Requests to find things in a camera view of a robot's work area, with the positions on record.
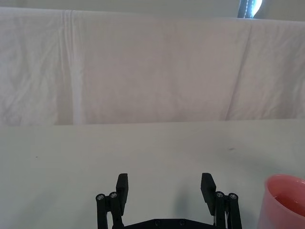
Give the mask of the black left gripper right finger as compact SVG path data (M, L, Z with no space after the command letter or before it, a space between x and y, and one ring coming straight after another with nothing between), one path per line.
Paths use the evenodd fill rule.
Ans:
M201 192L216 229L241 229L239 197L235 193L225 195L216 190L216 184L209 173L202 173Z

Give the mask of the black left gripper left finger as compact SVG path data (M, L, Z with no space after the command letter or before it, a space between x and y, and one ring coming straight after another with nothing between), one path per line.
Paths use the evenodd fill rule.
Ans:
M128 196L128 175L127 173L119 174L116 190L108 196L98 194L96 196L97 205L97 228L107 229L107 213L112 215L113 229L123 229L122 216L124 214L125 204Z

